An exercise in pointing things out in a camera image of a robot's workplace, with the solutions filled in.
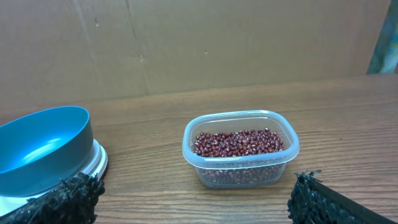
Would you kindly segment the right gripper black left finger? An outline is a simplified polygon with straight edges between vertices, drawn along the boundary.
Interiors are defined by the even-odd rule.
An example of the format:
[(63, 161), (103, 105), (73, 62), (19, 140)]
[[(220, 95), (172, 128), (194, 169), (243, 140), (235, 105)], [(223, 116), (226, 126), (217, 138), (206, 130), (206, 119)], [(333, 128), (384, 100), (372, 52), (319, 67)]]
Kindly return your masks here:
[(27, 199), (15, 212), (1, 218), (1, 224), (92, 224), (95, 206), (105, 193), (104, 181), (82, 172), (60, 179), (55, 189)]

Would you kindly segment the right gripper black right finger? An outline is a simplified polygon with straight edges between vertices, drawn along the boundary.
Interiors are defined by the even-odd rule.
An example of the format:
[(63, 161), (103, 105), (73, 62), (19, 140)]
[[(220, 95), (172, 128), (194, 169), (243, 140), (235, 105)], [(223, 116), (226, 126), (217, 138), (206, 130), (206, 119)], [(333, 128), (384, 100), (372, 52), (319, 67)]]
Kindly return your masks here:
[(314, 178), (319, 173), (297, 173), (297, 181), (287, 202), (293, 224), (397, 224), (339, 194)]

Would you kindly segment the white digital kitchen scale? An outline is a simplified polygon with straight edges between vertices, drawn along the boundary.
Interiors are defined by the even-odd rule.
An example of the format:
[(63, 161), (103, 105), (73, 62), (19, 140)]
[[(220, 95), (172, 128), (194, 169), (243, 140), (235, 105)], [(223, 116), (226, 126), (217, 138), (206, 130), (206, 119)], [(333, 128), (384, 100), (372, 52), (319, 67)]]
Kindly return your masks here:
[[(84, 174), (88, 174), (92, 177), (97, 176), (98, 179), (102, 179), (105, 175), (106, 168), (108, 166), (108, 155), (104, 147), (101, 146), (97, 140), (93, 140), (93, 145), (90, 149), (88, 160), (83, 164), (83, 167), (78, 171)], [(55, 189), (54, 186), (50, 189), (46, 189), (37, 194), (29, 195), (26, 197), (3, 197), (1, 196), (1, 218), (5, 218), (16, 210), (20, 209), (27, 204), (30, 198), (39, 198), (49, 191)]]

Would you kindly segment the teal metal bowl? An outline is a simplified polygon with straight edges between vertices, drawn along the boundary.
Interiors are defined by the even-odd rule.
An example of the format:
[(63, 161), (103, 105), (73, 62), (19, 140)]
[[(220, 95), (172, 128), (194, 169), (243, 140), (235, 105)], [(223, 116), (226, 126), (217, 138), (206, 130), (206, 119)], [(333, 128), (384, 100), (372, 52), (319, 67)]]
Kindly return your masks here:
[(25, 197), (74, 175), (93, 145), (90, 114), (80, 106), (38, 111), (1, 126), (1, 196)]

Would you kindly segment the clear plastic food container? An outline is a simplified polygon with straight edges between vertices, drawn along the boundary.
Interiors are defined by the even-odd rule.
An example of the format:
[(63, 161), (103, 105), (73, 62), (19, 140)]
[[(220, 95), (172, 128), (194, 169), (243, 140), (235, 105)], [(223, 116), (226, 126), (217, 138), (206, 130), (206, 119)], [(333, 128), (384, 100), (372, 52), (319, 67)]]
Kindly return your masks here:
[(199, 116), (185, 127), (182, 154), (202, 184), (214, 189), (276, 183), (300, 152), (290, 123), (267, 110)]

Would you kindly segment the red adzuki beans in container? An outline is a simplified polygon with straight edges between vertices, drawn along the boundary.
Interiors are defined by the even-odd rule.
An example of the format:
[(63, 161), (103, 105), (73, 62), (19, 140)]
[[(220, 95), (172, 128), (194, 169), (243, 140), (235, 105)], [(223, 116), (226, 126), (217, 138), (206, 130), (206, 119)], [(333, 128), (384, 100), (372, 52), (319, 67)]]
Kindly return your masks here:
[(240, 157), (285, 150), (278, 132), (268, 128), (238, 132), (201, 132), (193, 143), (193, 153), (202, 157)]

